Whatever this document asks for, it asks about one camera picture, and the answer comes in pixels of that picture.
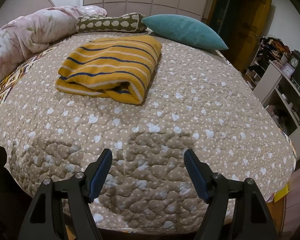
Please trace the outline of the yellow striped knit sweater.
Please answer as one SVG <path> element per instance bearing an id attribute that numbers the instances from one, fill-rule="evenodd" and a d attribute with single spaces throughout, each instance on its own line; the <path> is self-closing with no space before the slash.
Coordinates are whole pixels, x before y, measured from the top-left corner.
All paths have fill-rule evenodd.
<path id="1" fill-rule="evenodd" d="M 64 93 L 143 102 L 162 45 L 148 35 L 106 37 L 76 48 L 58 70 L 56 88 Z"/>

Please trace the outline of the beige dotted quilt bedspread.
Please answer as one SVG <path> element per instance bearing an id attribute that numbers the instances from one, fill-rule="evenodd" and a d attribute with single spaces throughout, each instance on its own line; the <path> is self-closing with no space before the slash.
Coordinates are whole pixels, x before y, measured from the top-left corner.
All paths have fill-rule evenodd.
<path id="1" fill-rule="evenodd" d="M 207 210 L 184 166 L 192 149 L 232 180 L 253 178 L 265 200 L 289 181 L 294 148 L 239 72 L 215 51 L 164 38 L 141 105 L 64 94 L 58 69 L 77 47 L 115 33 L 76 34 L 36 61 L 0 106 L 7 168 L 30 195 L 42 179 L 70 178 L 104 148 L 113 163 L 90 209 L 101 229 L 196 231 Z"/>

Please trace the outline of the geometric patterned fleece blanket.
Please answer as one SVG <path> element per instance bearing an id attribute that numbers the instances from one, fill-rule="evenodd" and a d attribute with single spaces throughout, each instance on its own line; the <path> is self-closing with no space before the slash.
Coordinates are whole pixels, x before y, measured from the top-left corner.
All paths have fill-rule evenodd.
<path id="1" fill-rule="evenodd" d="M 0 83 L 0 106 L 5 102 L 6 98 L 10 94 L 13 87 L 18 81 L 32 68 L 33 64 L 44 57 L 49 52 L 53 51 L 56 46 L 52 46 L 49 49 L 38 53 L 20 64 L 8 77 L 3 79 Z"/>

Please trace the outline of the white shelving unit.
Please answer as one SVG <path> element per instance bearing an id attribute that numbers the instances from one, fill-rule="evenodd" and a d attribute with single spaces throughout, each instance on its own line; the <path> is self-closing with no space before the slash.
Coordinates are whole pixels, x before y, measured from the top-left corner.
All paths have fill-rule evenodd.
<path id="1" fill-rule="evenodd" d="M 294 69 L 291 57 L 299 59 Z M 300 52 L 271 36 L 260 39 L 252 63 L 243 75 L 275 123 L 291 139 L 300 159 Z"/>

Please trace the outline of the small clock on shelf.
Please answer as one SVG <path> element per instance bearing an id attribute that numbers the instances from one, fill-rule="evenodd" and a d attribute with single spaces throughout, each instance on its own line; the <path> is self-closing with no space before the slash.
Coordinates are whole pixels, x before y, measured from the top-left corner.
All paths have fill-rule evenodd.
<path id="1" fill-rule="evenodd" d="M 291 57 L 289 64 L 295 69 L 299 64 L 299 59 L 297 57 Z"/>

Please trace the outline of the pink floral comforter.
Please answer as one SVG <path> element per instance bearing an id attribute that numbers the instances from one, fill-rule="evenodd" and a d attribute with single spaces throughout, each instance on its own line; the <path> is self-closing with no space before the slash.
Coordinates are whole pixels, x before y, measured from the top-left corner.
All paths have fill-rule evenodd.
<path id="1" fill-rule="evenodd" d="M 0 28 L 0 83 L 16 67 L 50 44 L 76 33 L 79 17 L 107 16 L 106 9 L 96 5 L 61 6 L 38 10 L 20 16 Z"/>

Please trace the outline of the olive bolster pillow white spots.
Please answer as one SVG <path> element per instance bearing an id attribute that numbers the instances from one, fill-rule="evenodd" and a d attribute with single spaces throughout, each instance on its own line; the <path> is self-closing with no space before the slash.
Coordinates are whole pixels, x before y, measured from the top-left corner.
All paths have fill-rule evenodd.
<path id="1" fill-rule="evenodd" d="M 77 19 L 78 33 L 112 31 L 124 33 L 140 33 L 147 29 L 142 22 L 144 16 L 133 12 L 119 17 L 104 17 L 99 15 L 81 16 Z"/>

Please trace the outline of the teal cushion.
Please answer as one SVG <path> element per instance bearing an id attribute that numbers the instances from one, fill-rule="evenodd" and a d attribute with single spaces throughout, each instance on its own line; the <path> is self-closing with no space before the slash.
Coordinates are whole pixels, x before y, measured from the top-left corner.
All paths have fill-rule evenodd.
<path id="1" fill-rule="evenodd" d="M 213 29 L 188 16 L 157 14 L 143 18 L 142 23 L 162 37 L 191 47 L 207 50 L 228 49 Z"/>

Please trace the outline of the brown wooden door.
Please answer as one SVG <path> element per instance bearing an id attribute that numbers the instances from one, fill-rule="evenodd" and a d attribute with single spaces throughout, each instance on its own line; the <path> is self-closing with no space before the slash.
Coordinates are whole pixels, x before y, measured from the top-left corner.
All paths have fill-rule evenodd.
<path id="1" fill-rule="evenodd" d="M 207 0 L 202 20 L 228 46 L 221 53 L 242 73 L 250 66 L 269 17 L 271 0 Z"/>

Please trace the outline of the pink arched headboard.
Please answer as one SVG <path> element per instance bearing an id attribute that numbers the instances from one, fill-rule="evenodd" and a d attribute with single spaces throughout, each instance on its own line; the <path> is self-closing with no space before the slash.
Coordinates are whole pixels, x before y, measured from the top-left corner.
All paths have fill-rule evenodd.
<path id="1" fill-rule="evenodd" d="M 19 16 L 54 6 L 51 0 L 6 0 L 0 8 L 0 28 Z"/>

